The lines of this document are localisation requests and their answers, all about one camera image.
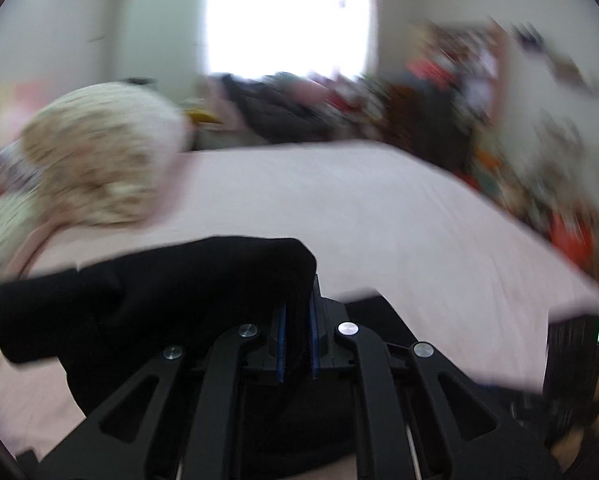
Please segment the rolled teddy print duvet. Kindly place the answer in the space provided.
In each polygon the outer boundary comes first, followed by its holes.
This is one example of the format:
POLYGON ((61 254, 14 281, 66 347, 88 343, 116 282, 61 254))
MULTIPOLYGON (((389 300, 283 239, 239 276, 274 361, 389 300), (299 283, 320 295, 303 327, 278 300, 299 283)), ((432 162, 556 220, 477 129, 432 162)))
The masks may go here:
POLYGON ((190 136, 190 120, 169 99, 107 82, 42 108, 20 140, 27 160, 42 170, 36 195, 46 218, 112 226, 152 214, 190 136))

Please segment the black pants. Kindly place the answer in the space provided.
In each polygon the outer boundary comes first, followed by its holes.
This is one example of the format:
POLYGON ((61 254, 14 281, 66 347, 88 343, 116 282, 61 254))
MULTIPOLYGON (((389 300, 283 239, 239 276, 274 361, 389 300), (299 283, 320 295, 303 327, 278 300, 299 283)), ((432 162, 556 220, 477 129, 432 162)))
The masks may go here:
POLYGON ((286 312, 272 386, 274 478, 306 474, 310 297, 316 259, 294 238, 219 236, 0 284, 0 350, 14 364, 56 359, 84 419, 152 359, 200 353, 243 324, 286 312))

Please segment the long teddy print pillow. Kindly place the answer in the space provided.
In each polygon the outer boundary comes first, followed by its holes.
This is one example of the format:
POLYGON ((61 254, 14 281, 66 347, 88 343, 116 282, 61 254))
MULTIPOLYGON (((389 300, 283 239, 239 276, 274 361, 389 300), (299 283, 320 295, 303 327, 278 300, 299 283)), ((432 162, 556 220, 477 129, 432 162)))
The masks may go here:
POLYGON ((0 196, 0 275, 44 219, 44 201, 36 191, 0 196))

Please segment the pink bookshelf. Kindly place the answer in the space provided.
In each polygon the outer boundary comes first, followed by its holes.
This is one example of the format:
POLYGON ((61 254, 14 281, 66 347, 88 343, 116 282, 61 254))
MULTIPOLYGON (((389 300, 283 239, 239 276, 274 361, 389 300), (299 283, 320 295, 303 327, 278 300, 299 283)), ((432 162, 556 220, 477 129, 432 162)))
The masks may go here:
POLYGON ((429 25, 437 50, 449 59, 464 107, 496 128, 508 83, 508 35, 495 20, 429 25))

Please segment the white purple patterned pillow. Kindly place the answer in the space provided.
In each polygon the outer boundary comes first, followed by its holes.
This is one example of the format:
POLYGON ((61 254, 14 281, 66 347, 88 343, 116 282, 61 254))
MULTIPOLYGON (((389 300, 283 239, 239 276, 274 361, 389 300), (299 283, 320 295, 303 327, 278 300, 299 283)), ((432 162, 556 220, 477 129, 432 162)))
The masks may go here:
POLYGON ((41 176, 42 170, 26 158, 20 140, 0 148, 0 193, 34 190, 41 176))

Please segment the black reclining chair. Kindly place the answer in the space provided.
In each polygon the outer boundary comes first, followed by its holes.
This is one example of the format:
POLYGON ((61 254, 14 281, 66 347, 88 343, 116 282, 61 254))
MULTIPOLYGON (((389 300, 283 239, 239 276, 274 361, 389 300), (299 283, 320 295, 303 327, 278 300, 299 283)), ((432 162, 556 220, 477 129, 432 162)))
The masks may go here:
POLYGON ((271 144, 325 142, 334 138, 335 123, 331 119, 313 107, 298 104, 272 84, 243 81, 231 74, 220 76, 219 84, 245 125, 271 144))

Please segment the yellow plush toy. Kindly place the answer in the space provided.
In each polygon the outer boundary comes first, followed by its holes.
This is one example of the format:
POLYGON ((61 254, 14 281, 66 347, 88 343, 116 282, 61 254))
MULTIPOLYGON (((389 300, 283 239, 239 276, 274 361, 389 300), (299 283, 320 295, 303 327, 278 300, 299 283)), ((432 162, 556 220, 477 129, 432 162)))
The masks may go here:
POLYGON ((190 119, 193 125, 221 125, 222 120, 210 110, 199 107, 188 107, 185 109, 185 115, 190 119))

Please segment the pink bed blanket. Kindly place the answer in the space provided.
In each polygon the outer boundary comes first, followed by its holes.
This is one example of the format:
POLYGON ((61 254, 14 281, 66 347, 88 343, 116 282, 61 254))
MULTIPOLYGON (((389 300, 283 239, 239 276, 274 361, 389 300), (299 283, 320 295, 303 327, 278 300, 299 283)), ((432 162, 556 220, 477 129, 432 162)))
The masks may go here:
POLYGON ((479 379, 537 388, 549 318, 599 313, 599 287, 523 224, 450 174, 367 142, 181 154, 150 219, 44 229, 33 269, 213 235, 297 238, 328 296, 382 292, 479 379))

